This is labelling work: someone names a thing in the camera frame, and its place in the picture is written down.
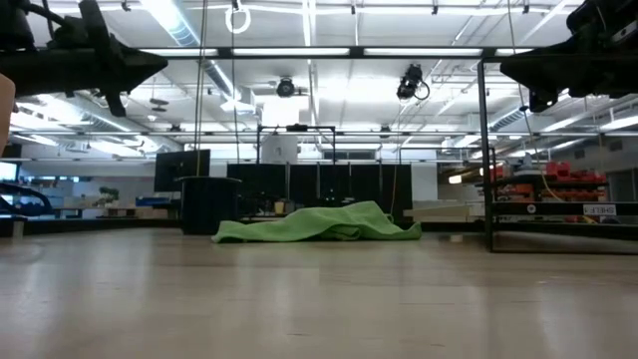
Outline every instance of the green tarp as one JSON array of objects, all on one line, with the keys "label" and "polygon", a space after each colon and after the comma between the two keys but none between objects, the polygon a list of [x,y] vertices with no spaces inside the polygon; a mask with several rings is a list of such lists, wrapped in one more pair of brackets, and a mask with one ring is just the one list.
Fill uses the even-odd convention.
[{"label": "green tarp", "polygon": [[253,224],[223,221],[212,240],[288,242],[317,236],[340,240],[419,239],[421,226],[415,223],[410,229],[400,229],[390,222],[376,203],[365,201],[340,208],[303,208],[275,221]]}]

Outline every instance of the pipe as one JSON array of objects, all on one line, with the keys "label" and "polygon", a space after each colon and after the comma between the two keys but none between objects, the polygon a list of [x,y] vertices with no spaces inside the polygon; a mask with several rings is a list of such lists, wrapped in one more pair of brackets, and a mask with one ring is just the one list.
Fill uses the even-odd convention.
[{"label": "pipe", "polygon": [[[108,124],[118,130],[120,132],[112,133],[113,136],[126,136],[127,132],[132,133],[140,133],[146,132],[149,129],[138,124],[135,121],[126,119],[126,118],[117,118],[111,115],[111,112],[108,109],[103,109],[98,104],[93,101],[87,99],[82,95],[76,95],[74,98],[66,99],[70,104],[78,107],[79,109],[84,110],[87,114],[89,114],[96,121],[100,121],[102,123]],[[153,141],[159,146],[166,146],[172,151],[183,151],[183,146],[173,140],[167,139],[165,137],[157,137],[154,138]]]},{"label": "pipe", "polygon": [[[201,46],[199,35],[193,30],[194,27],[176,1],[140,0],[140,2],[178,45],[181,47]],[[234,99],[235,101],[241,99],[241,93],[235,91],[233,84],[214,61],[198,60],[197,62],[226,99]]]}]

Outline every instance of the gray floor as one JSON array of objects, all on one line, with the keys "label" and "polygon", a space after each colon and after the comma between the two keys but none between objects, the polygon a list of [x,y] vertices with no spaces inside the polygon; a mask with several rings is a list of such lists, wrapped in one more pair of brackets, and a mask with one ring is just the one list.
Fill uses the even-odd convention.
[{"label": "gray floor", "polygon": [[5,243],[0,357],[636,357],[635,257],[449,239],[214,245],[136,229]]}]

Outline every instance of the white sign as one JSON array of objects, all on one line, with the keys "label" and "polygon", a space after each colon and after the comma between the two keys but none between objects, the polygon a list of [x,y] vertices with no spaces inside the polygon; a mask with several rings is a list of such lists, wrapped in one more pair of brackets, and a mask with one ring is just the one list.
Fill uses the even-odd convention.
[{"label": "white sign", "polygon": [[585,215],[616,215],[616,204],[584,204]]}]

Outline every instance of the black metal frame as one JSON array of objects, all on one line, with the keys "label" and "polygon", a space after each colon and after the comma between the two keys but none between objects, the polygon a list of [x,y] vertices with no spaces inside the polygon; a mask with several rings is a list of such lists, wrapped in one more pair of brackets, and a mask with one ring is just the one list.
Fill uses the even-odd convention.
[{"label": "black metal frame", "polygon": [[[609,61],[609,60],[635,60],[638,61],[638,55],[535,55],[535,56],[523,56],[523,57],[485,57],[478,62],[478,105],[479,105],[479,118],[480,118],[480,149],[482,152],[482,167],[485,173],[489,171],[489,144],[488,144],[488,127],[487,127],[487,104],[486,104],[486,87],[485,87],[485,64],[494,63],[506,63],[527,61],[530,59],[537,59],[539,61]],[[491,176],[483,176],[483,196],[485,205],[485,225],[484,225],[484,240],[485,248],[490,252],[497,253],[564,253],[564,254],[577,254],[584,253],[581,251],[539,251],[539,250],[520,250],[520,249],[506,249],[494,247],[494,232],[499,229],[498,217],[501,215],[522,215],[522,214],[535,214],[535,215],[584,215],[584,205],[587,202],[494,202],[497,199],[497,186],[492,186]],[[638,202],[596,202],[595,204],[614,204],[616,206],[617,215],[637,215],[638,214]],[[589,254],[638,254],[617,251],[600,251],[590,252]]]}]

